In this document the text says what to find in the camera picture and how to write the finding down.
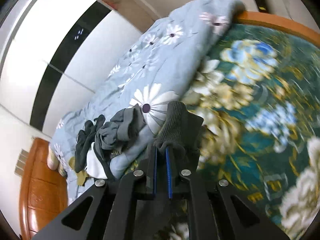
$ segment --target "metal screw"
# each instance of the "metal screw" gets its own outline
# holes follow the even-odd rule
[[[181,175],[182,175],[182,176],[189,176],[189,175],[191,175],[191,171],[189,171],[189,170],[182,170],[182,171],[181,171]]]
[[[95,184],[97,187],[103,187],[103,186],[105,185],[105,183],[106,183],[106,182],[105,182],[103,179],[97,179],[94,184]]]
[[[133,174],[134,174],[134,176],[136,176],[136,177],[140,177],[140,176],[143,175],[143,171],[142,171],[142,170],[136,170],[136,171],[133,172]]]
[[[226,179],[219,180],[219,185],[222,187],[226,187],[229,185],[229,182]]]

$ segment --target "light blue comforter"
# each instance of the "light blue comforter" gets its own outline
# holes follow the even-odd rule
[[[120,178],[160,130],[167,103],[188,90],[201,59],[228,29],[233,15],[243,9],[238,0],[195,0],[157,20],[106,73],[106,81],[88,104],[61,119],[50,147],[67,171],[69,204],[93,184],[91,178],[78,187],[76,174],[68,166],[84,123],[100,114],[109,121],[123,108],[141,106],[147,125],[135,144],[110,162],[111,172]]]

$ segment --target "clothing pile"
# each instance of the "clothing pile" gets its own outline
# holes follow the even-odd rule
[[[77,184],[82,186],[87,177],[115,180],[110,171],[110,160],[132,146],[145,121],[139,105],[118,111],[109,122],[104,115],[88,120],[80,130],[75,156],[69,166],[77,174]]]

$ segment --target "wooden footboard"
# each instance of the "wooden footboard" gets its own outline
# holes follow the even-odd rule
[[[67,207],[66,179],[47,166],[49,142],[35,138],[24,168],[19,212],[23,240],[29,240]]]

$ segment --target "floral blanket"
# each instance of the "floral blanket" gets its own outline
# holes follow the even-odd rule
[[[320,208],[319,84],[318,48],[233,25],[182,99],[204,118],[199,172],[227,179],[291,239]]]
[[[84,187],[77,186],[76,174],[68,165],[84,123],[100,114],[110,120],[135,104],[141,107],[147,125],[134,145],[110,162],[111,172],[120,178],[160,130],[167,103],[188,90],[201,59],[228,29],[233,14],[243,9],[238,0],[195,0],[157,20],[106,73],[106,81],[88,104],[62,118],[50,147],[67,171],[69,204],[93,184],[89,179]]]

